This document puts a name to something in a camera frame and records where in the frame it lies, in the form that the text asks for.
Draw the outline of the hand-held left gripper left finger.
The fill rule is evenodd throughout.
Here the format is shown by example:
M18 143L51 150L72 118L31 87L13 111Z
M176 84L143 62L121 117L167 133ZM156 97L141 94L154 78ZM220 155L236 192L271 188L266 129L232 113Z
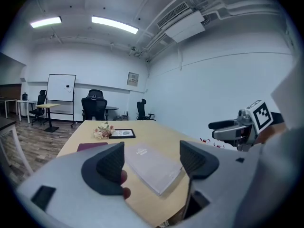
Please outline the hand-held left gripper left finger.
M124 143L57 157L16 190L45 228L150 228L126 203L121 186Z

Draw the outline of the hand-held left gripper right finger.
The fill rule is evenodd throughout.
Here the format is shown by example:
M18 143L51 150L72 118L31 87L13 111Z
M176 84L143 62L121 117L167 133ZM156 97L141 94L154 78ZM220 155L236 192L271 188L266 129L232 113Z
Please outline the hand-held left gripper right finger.
M173 228L236 228L259 155L260 148L238 152L181 141L180 161L189 184L182 221Z

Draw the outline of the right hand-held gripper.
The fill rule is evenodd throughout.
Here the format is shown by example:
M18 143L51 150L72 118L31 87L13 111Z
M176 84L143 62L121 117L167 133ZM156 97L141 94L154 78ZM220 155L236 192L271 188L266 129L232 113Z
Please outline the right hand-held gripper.
M208 128L214 130L212 138L220 141L236 141L238 151L248 151L253 146L259 134L271 124L271 113L264 100L239 110L237 124L235 120L211 122Z

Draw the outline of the maroon book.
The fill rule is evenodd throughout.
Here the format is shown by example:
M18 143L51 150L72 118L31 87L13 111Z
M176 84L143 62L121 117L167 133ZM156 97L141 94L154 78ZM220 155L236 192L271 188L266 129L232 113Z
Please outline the maroon book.
M84 150L88 150L94 147L100 147L100 146L104 146L107 145L107 142L96 142L96 143L81 143L78 146L77 152L80 151L84 151Z

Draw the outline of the grey book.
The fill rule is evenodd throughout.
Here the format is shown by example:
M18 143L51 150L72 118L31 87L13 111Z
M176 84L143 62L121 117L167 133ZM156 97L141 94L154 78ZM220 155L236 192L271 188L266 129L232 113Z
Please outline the grey book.
M125 161L155 194L162 195L181 172L182 165L140 143L124 150Z

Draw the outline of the person's right forearm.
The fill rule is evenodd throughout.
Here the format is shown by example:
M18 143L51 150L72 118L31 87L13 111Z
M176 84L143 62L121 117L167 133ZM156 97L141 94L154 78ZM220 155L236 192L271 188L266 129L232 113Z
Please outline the person's right forearm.
M258 137L255 140L254 144L260 144L265 143L269 138L271 138L273 135L282 133L286 130L286 124L278 123L268 126L266 129L261 131L258 135Z

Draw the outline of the person's left hand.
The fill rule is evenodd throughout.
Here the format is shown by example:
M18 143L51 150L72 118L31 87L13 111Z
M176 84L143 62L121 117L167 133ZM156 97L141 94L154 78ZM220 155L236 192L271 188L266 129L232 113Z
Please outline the person's left hand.
M125 170L121 172L121 185L123 185L127 181L128 175ZM123 187L123 197L124 199L128 199L131 195L131 190L128 187Z

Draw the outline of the pale flower bouquet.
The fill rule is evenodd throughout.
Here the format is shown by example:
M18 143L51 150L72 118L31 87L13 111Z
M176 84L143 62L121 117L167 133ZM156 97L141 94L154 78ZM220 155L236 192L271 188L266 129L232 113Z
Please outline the pale flower bouquet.
M105 139L109 138L114 132L114 127L106 121L101 122L98 127L94 129L93 136L97 139Z

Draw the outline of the light wooden table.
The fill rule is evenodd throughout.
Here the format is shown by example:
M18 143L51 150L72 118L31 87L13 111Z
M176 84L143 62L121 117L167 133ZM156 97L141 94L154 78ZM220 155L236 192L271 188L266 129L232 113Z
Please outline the light wooden table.
M67 140L58 155L76 152L81 143L99 142L99 139L93 137L93 130L99 124L99 121L84 121ZM111 121L110 124L116 129L133 129L136 137L123 140L126 148L146 144L177 162L180 160L181 140L199 142L198 139L153 120ZM189 178L184 170L162 195L157 196L127 164L123 169L128 174L128 179L123 186L131 190L131 196L126 200L127 204L153 227L165 222L184 207L189 184Z

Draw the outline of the person's beige shirt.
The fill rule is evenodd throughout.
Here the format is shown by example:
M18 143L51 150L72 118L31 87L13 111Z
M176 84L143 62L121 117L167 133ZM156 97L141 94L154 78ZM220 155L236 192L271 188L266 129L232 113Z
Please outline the person's beige shirt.
M304 166L304 56L272 93L286 129L265 143L261 166L261 215L268 218L288 199L302 176Z

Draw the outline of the black mesh office chair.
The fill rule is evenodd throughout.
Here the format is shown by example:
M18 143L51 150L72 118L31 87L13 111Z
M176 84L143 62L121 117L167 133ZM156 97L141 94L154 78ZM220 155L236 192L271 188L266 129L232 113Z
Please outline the black mesh office chair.
M104 99L103 92L97 89L89 90L88 96L81 99L83 107L83 121L92 120L93 117L98 121L105 120L105 109L107 101Z

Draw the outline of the whiteboard on black stand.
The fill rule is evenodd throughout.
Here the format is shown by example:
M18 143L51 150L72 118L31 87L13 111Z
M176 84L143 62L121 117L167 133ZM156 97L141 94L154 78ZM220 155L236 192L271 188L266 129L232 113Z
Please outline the whiteboard on black stand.
M72 103L72 113L56 113L71 115L73 122L71 128L76 124L74 116L74 98L75 98L76 75L68 74L49 74L47 82L46 102L70 102Z

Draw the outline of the white ceiling air conditioner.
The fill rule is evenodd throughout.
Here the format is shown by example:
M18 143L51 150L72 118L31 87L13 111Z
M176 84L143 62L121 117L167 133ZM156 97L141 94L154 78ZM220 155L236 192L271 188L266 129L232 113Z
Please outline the white ceiling air conditioner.
M166 36L179 43L205 31L204 21L199 10L194 11L186 2L182 2L168 12L157 26Z

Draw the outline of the black picture frame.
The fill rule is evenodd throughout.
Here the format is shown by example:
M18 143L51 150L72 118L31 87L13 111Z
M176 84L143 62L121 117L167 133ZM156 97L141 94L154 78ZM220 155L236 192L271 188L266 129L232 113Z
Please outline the black picture frame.
M133 129L115 129L110 135L110 139L135 138Z

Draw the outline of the grey electrical wall panel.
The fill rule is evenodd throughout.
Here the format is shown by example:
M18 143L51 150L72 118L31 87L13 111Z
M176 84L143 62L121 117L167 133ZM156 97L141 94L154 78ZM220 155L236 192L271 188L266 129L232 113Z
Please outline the grey electrical wall panel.
M129 86L138 86L139 75L135 73L128 73L127 85Z

